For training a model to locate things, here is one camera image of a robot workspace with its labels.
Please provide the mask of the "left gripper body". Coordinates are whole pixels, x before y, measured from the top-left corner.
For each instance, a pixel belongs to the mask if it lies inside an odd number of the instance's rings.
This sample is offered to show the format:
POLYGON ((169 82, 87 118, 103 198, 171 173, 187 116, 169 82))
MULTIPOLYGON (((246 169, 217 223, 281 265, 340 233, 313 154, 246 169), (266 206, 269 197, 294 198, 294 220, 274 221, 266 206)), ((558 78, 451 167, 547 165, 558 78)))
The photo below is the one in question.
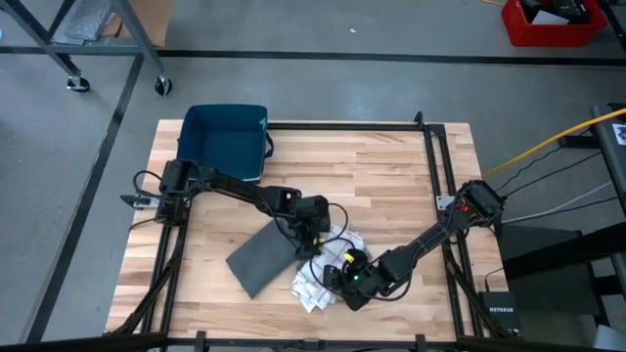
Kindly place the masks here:
POLYGON ((313 240, 327 233, 331 227, 330 216, 326 218, 302 218, 291 223, 291 229, 299 242, 314 244, 313 240))

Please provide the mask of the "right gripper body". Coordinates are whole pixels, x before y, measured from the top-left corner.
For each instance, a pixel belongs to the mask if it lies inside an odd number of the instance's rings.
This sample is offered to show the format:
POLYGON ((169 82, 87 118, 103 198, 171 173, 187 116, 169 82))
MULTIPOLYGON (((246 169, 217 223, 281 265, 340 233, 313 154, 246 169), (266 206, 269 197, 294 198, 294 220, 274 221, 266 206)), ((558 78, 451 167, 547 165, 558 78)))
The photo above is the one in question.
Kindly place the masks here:
POLYGON ((341 296, 385 297, 386 281, 376 271, 346 271, 340 286, 341 296))

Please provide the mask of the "white red-checked towel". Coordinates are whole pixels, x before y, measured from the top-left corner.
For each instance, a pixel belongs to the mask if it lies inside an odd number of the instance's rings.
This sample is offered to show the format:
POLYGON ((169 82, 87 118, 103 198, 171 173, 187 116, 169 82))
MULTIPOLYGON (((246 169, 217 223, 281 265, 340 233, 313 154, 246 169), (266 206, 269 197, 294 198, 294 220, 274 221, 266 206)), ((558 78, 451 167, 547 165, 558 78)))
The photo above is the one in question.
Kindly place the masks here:
POLYGON ((322 239, 339 239, 330 244, 323 244, 322 254, 312 260, 304 261, 296 272, 291 283, 291 293, 299 300, 307 313, 315 309, 324 310, 335 303, 337 295, 323 287, 323 271, 325 265, 333 265, 338 269, 344 262, 344 252, 352 247, 365 249, 363 237, 350 229, 341 230, 338 225, 332 225, 331 231, 322 236, 322 239))

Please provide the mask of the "plain dark grey towel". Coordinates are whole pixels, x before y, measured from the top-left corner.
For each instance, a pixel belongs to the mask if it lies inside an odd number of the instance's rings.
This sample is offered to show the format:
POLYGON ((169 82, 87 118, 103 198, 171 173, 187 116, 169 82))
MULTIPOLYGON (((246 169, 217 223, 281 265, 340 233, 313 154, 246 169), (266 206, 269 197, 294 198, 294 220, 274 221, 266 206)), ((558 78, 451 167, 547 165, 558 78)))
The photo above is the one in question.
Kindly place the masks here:
POLYGON ((295 241, 271 221, 230 254, 226 263, 247 296, 254 299, 294 263, 299 270, 304 260, 295 258, 295 241))

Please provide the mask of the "black metal stand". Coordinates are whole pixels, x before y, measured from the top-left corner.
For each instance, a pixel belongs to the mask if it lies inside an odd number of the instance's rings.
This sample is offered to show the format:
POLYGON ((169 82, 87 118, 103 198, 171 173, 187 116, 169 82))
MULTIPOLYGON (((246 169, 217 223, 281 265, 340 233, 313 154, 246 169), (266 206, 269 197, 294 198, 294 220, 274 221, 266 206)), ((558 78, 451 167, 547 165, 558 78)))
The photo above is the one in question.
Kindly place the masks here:
POLYGON ((609 323, 605 300, 626 294, 626 222, 590 233, 504 225, 498 245, 517 307, 609 323))

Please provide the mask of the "light grey box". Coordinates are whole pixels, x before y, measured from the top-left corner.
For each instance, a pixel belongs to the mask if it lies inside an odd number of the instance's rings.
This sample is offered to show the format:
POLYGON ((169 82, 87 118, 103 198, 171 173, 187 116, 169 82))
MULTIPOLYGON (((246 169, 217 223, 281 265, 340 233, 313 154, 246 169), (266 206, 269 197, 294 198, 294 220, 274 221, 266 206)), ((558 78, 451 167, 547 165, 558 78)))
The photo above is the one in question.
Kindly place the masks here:
POLYGON ((609 326, 599 325, 593 347, 603 350, 626 352, 626 334, 609 326))

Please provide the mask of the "brown cardboard box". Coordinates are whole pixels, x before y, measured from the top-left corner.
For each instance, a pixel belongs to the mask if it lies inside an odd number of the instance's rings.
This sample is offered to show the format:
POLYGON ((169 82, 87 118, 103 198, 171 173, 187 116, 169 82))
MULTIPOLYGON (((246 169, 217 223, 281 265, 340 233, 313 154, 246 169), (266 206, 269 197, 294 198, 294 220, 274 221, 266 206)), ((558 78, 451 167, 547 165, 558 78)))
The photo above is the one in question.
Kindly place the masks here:
MULTIPOLYGON (((174 0, 128 0, 128 2, 151 43, 157 47, 164 47, 174 0)), ((112 12, 112 17, 102 30, 101 36, 131 38, 132 34, 119 15, 112 12)))

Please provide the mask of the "grey flat slab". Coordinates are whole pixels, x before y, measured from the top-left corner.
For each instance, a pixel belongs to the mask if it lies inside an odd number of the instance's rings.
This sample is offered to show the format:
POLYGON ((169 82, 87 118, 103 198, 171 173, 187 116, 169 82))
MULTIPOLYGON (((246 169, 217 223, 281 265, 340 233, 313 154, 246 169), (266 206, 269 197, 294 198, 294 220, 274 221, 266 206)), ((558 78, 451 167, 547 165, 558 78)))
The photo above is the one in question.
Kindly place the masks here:
POLYGON ((52 40, 68 45, 96 41, 111 18, 112 0, 75 0, 52 40))

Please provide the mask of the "red plastic crate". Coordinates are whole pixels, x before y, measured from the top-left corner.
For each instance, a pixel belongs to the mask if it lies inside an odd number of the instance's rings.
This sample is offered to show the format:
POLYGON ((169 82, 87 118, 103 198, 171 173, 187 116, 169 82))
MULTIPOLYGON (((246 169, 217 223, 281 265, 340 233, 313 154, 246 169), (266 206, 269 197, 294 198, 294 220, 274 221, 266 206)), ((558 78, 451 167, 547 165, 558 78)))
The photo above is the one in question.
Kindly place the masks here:
POLYGON ((597 0, 582 0, 589 19, 582 24, 533 24, 527 20, 521 0, 507 0, 502 21, 515 47, 577 48, 589 44, 608 25, 597 0))

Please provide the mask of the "white paper sheet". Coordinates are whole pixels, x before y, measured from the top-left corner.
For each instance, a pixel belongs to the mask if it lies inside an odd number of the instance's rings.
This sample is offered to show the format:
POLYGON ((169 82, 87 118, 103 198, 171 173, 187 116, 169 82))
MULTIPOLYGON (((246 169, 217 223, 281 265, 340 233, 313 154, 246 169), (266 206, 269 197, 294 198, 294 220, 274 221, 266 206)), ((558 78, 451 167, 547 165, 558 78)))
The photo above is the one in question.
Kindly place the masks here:
POLYGON ((569 19, 555 15, 553 13, 539 11, 532 17, 530 22, 532 25, 566 25, 569 19))

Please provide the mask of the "black electronic device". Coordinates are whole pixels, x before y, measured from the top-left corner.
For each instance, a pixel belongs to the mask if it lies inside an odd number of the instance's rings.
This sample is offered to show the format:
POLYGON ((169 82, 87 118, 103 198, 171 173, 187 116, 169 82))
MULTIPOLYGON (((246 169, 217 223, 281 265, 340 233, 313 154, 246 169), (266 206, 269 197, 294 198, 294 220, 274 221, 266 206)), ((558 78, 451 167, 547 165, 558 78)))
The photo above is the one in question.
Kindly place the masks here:
POLYGON ((569 24, 589 22, 589 12, 581 0, 519 0, 519 5, 529 22, 539 11, 567 18, 569 24))

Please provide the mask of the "black Netgear network switch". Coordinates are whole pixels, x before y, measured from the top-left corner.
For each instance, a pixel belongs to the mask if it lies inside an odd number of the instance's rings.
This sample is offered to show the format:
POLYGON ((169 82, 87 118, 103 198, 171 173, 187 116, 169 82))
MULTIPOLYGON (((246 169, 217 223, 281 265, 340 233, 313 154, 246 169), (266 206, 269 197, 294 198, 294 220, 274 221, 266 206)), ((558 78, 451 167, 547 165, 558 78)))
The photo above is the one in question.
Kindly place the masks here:
POLYGON ((510 334, 521 337, 521 323, 514 296, 507 291, 483 291, 479 294, 490 316, 510 334))

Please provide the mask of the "grey metal cart frame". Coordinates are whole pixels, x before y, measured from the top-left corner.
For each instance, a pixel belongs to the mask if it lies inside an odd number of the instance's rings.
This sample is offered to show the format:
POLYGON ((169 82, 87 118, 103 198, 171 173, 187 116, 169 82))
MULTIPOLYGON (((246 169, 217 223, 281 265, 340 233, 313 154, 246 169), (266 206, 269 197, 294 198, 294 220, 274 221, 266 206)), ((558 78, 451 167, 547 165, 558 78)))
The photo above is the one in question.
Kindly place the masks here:
POLYGON ((112 0, 112 12, 121 18, 132 34, 131 38, 102 37, 83 45, 59 44, 52 40, 59 24, 75 0, 62 0, 52 23, 44 26, 27 8, 23 0, 0 0, 0 14, 11 18, 35 43, 33 48, 0 45, 0 54, 43 54, 61 68, 67 79, 83 76, 82 70, 72 60, 73 55, 135 56, 143 57, 158 76, 168 77, 157 52, 162 47, 154 46, 141 26, 128 0, 112 0))

